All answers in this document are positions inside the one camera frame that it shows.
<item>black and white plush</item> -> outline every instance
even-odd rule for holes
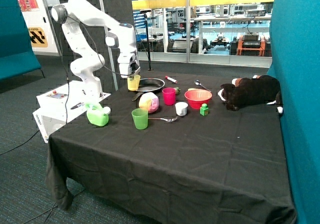
[[[222,84],[221,88],[218,95],[227,110],[238,111],[257,104],[282,105],[280,83],[269,75],[233,79],[232,83]],[[278,112],[282,114],[282,108],[278,108]]]

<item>red bowl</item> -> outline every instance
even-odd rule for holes
[[[193,109],[200,109],[203,103],[208,104],[209,100],[212,98],[212,93],[207,90],[195,89],[188,90],[184,96],[188,100],[190,107]]]

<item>pen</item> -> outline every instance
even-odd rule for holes
[[[71,110],[76,109],[76,108],[78,108],[78,107],[81,107],[81,106],[83,106],[83,105],[84,105],[83,102],[79,102],[77,105],[74,105],[73,107],[71,107]]]
[[[165,79],[168,79],[169,81],[172,81],[173,83],[177,83],[178,81],[177,80],[175,80],[175,79],[173,79],[173,78],[171,78],[171,77],[169,77],[169,76],[165,76]]]

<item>pink cup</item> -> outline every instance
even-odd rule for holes
[[[164,104],[171,106],[176,103],[176,89],[167,87],[162,90]]]

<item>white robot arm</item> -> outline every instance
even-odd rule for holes
[[[87,95],[99,97],[103,93],[100,79],[93,72],[103,67],[105,59],[89,46],[80,29],[80,22],[110,30],[105,42],[110,48],[120,49],[118,63],[121,77],[128,78],[140,72],[136,35],[131,24],[116,21],[86,0],[68,0],[67,3],[55,5],[51,14],[56,22],[62,23],[63,33],[72,51],[82,56],[73,61],[70,68],[84,82]]]

